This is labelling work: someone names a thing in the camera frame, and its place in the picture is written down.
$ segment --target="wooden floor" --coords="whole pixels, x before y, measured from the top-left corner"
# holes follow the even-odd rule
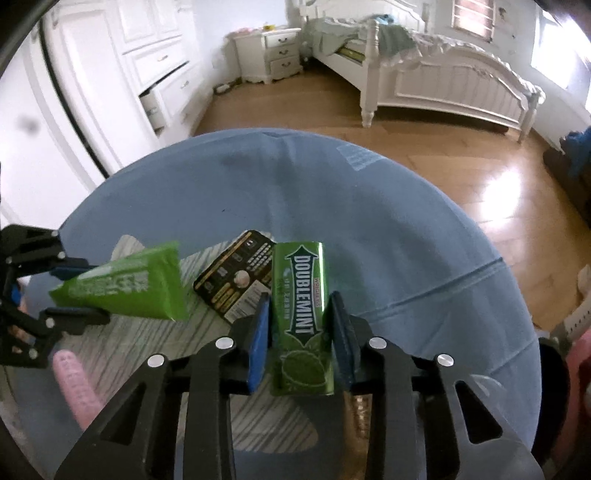
[[[519,145],[515,131],[394,108],[379,110],[364,129],[359,92],[323,66],[215,97],[197,133],[239,127],[316,132],[405,165],[478,222],[511,266],[535,324],[551,329],[580,303],[576,276],[591,262],[591,233],[546,172],[547,144],[537,134]]]

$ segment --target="pink brush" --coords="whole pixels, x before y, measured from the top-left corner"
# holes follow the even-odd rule
[[[82,364],[69,350],[60,350],[53,356],[53,372],[74,418],[86,430],[104,405],[92,390]]]

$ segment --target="green plastic packaging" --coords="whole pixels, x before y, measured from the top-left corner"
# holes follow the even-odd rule
[[[318,242],[273,247],[274,395],[334,392],[324,251]]]
[[[60,307],[97,307],[109,313],[187,320],[178,267],[178,243],[169,242],[114,260],[49,292]]]

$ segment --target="wrigley's logo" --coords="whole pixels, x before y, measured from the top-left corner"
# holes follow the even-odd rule
[[[318,255],[300,245],[298,250],[291,255],[287,255],[285,259],[291,260],[291,275],[293,278],[293,307],[291,325],[287,333],[290,333],[302,345],[305,345],[308,340],[319,332],[316,327],[313,281],[314,262],[318,259]]]

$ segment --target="metal screw head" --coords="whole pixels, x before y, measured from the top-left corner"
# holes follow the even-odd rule
[[[216,347],[220,350],[227,350],[234,346],[234,340],[230,337],[221,337],[216,340]]]
[[[437,363],[442,367],[450,367],[453,365],[453,357],[446,353],[437,356]]]
[[[152,368],[161,367],[164,365],[164,355],[152,355],[148,358],[148,366]]]
[[[371,348],[375,348],[377,350],[382,350],[384,348],[386,348],[387,343],[386,340],[384,340],[381,337],[373,337],[369,339],[369,346]]]

